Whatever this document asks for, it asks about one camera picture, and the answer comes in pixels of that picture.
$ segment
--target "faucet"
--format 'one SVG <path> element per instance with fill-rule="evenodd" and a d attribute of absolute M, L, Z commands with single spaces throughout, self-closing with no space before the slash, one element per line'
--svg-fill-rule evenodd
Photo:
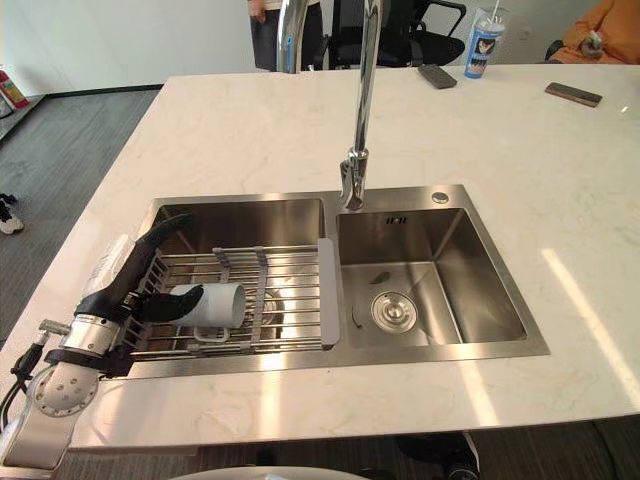
<path fill-rule="evenodd" d="M 362 54 L 356 131 L 353 147 L 347 159 L 340 163 L 342 178 L 341 202 L 348 210 L 359 210 L 364 205 L 364 179 L 369 151 L 365 146 L 373 77 L 378 59 L 378 41 L 382 24 L 383 0 L 364 0 Z M 302 31 L 309 0 L 283 0 L 278 23 L 276 66 L 279 72 L 298 73 L 302 57 Z"/>

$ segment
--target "white mug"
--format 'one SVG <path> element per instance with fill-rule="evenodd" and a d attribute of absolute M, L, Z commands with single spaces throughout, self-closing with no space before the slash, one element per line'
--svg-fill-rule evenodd
<path fill-rule="evenodd" d="M 177 285 L 173 295 L 182 295 L 195 285 Z M 204 293 L 193 310 L 171 323 L 194 327 L 194 337 L 200 342 L 221 343 L 229 339 L 229 329 L 238 328 L 244 320 L 246 298 L 240 283 L 205 283 Z M 222 337 L 204 335 L 201 328 L 221 328 Z"/>

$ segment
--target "robotic arm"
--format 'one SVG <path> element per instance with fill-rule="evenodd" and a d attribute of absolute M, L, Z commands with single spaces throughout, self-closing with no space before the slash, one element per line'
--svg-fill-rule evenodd
<path fill-rule="evenodd" d="M 196 306 L 201 286 L 181 296 L 136 292 L 156 249 L 190 220 L 189 214 L 172 217 L 138 239 L 113 281 L 82 299 L 70 326 L 49 320 L 40 324 L 38 338 L 11 370 L 17 381 L 2 402 L 0 478 L 50 478 L 78 417 L 97 394 L 99 379 L 129 373 L 133 347 L 119 341 L 129 316 L 139 322 L 168 322 Z M 51 334 L 63 337 L 59 348 L 45 357 L 51 366 L 31 379 Z M 31 380 L 28 388 L 26 380 Z M 20 390 L 26 393 L 24 409 L 7 424 L 9 406 Z"/>

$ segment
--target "kitchen island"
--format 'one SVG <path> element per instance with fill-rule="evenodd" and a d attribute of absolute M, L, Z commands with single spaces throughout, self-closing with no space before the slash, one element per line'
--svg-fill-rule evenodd
<path fill-rule="evenodd" d="M 550 355 L 114 380 L 75 448 L 191 446 L 563 422 L 640 412 L 640 67 L 379 70 L 369 188 L 463 184 Z M 171 78 L 89 202 L 2 352 L 68 322 L 95 262 L 152 199 L 337 190 L 356 71 Z M 595 109 L 551 81 L 603 95 Z"/>

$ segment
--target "straw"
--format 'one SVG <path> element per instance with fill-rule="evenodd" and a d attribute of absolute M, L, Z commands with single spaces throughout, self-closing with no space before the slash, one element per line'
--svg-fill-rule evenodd
<path fill-rule="evenodd" d="M 493 23 L 496 19 L 496 13 L 498 12 L 498 7 L 500 6 L 500 0 L 496 0 L 496 6 L 493 7 L 493 13 L 491 14 L 490 23 Z"/>

